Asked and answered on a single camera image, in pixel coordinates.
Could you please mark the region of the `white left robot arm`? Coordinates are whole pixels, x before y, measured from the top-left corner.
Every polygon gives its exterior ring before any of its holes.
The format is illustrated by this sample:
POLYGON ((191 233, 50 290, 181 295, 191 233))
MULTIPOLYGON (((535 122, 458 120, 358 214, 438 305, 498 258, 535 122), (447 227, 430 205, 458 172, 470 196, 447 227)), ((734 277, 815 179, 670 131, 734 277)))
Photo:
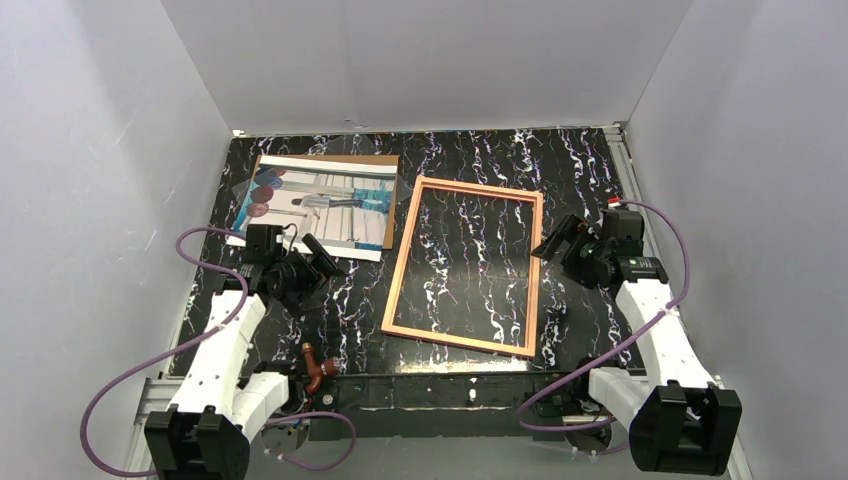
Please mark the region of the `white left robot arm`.
POLYGON ((252 441, 271 425, 316 417, 311 400, 340 362, 318 362, 309 343, 301 347, 305 378, 281 363, 261 363, 248 381, 241 370, 252 338, 270 302, 291 315, 333 277, 347 272, 311 234, 304 251, 285 239, 279 226, 253 226, 241 235, 239 261, 201 262, 216 273, 215 292, 204 333, 188 373, 168 405, 147 415, 144 435, 160 479, 243 479, 252 441))

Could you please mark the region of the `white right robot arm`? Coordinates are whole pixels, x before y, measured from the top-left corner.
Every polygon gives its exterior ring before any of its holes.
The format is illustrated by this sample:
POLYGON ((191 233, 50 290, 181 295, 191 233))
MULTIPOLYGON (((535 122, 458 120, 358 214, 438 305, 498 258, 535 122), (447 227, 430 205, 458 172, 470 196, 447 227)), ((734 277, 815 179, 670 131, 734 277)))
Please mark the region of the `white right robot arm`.
POLYGON ((665 268, 644 254, 645 221, 637 211, 608 209, 600 231, 575 215, 559 222, 533 256, 565 251, 566 276, 584 287, 609 288, 632 330, 646 380, 612 365, 609 351, 541 389, 520 409, 577 381, 627 431, 636 467, 647 472, 721 476, 731 459, 743 407, 703 367, 676 315, 665 268))

